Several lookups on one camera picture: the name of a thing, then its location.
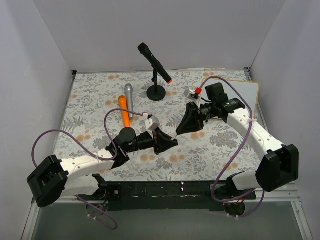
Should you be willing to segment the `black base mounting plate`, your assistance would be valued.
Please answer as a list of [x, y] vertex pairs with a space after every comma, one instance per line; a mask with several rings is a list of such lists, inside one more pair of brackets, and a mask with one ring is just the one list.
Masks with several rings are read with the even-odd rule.
[[211, 197], [213, 181], [120, 181], [106, 182], [86, 201], [107, 201], [109, 211], [209, 210], [223, 212], [222, 203]]

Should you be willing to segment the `black microphone stand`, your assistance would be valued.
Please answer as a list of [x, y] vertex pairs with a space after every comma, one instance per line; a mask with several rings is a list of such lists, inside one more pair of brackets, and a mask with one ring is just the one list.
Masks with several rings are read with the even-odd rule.
[[163, 86], [158, 85], [158, 72], [155, 69], [153, 70], [151, 81], [153, 85], [147, 89], [147, 97], [155, 102], [163, 100], [166, 96], [166, 90]]

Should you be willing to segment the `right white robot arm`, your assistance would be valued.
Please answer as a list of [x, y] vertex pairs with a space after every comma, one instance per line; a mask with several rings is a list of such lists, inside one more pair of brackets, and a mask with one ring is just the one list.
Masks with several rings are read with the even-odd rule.
[[256, 170], [243, 171], [227, 178], [226, 184], [214, 193], [237, 199], [247, 190], [261, 188], [272, 192], [294, 182], [299, 177], [299, 151], [293, 144], [285, 145], [270, 135], [258, 122], [243, 100], [229, 99], [218, 82], [205, 87], [208, 102], [201, 104], [201, 88], [187, 89], [190, 100], [185, 115], [176, 129], [177, 135], [203, 129], [204, 123], [219, 118], [235, 129], [261, 160]]

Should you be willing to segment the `floral table mat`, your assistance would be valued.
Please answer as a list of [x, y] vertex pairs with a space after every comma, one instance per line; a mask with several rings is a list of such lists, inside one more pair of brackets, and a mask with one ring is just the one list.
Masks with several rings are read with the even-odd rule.
[[[126, 84], [133, 87], [134, 110], [156, 116], [160, 129], [173, 136], [180, 124], [188, 99], [186, 89], [195, 89], [203, 80], [246, 81], [245, 72], [232, 71], [172, 71], [173, 81], [162, 78], [159, 85], [166, 89], [161, 101], [151, 101], [147, 89], [152, 85], [150, 72], [77, 73], [69, 96], [61, 133], [54, 153], [58, 158], [77, 158], [87, 151], [98, 152], [110, 144], [123, 128], [118, 111], [119, 96]], [[220, 119], [212, 119], [202, 131], [177, 137], [178, 146], [161, 154], [153, 149], [129, 154], [129, 161], [111, 171], [101, 171], [107, 181], [206, 181], [258, 168], [260, 159], [246, 144], [237, 157], [242, 137]]]

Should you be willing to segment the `silver microphone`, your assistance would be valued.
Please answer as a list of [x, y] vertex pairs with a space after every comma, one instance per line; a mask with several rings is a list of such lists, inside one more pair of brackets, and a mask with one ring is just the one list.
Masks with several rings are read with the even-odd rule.
[[127, 109], [129, 110], [129, 119], [134, 119], [134, 104], [133, 104], [133, 87], [130, 83], [127, 83], [124, 87], [125, 96], [127, 99]]

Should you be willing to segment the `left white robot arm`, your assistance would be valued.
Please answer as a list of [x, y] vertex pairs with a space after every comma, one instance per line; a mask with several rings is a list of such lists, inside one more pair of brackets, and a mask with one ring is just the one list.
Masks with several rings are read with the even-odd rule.
[[133, 128], [125, 127], [109, 146], [97, 153], [90, 152], [76, 158], [59, 159], [56, 155], [46, 157], [35, 166], [27, 183], [40, 208], [65, 196], [87, 195], [101, 200], [107, 193], [103, 184], [96, 182], [91, 186], [84, 186], [78, 179], [124, 165], [130, 159], [129, 153], [152, 148], [158, 155], [177, 145], [178, 141], [160, 128], [136, 135]]

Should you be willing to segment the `black microphone orange tip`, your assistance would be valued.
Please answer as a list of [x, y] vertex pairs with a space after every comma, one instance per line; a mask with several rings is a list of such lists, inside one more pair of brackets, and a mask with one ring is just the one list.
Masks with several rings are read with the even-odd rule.
[[167, 73], [162, 64], [157, 60], [157, 58], [153, 55], [149, 47], [145, 43], [141, 43], [138, 47], [139, 52], [149, 61], [151, 66], [156, 70], [158, 74], [168, 83], [170, 84], [173, 79]]

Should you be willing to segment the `aluminium frame rail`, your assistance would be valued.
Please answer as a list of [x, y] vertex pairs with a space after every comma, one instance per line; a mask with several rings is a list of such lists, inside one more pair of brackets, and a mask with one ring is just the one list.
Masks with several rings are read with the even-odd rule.
[[[225, 181], [222, 181], [217, 184], [214, 190], [214, 196], [223, 201], [236, 198], [236, 195], [229, 196], [228, 194], [231, 193], [223, 192], [225, 183]], [[36, 199], [37, 205], [40, 208], [43, 208], [61, 199], [75, 199], [76, 196], [80, 195], [92, 195], [100, 189], [102, 184], [103, 183], [97, 183], [95, 181], [82, 182], [82, 179], [79, 179], [79, 181], [75, 181], [74, 183], [65, 184], [65, 186], [57, 186], [52, 189], [47, 189], [45, 186], [40, 189], [39, 196], [36, 196], [36, 193], [33, 193], [33, 196]], [[267, 192], [267, 190], [264, 190], [264, 192], [264, 198], [266, 198], [267, 201], [292, 202], [299, 201], [300, 199], [295, 183], [286, 184], [285, 186], [281, 186], [280, 188], [271, 192]]]

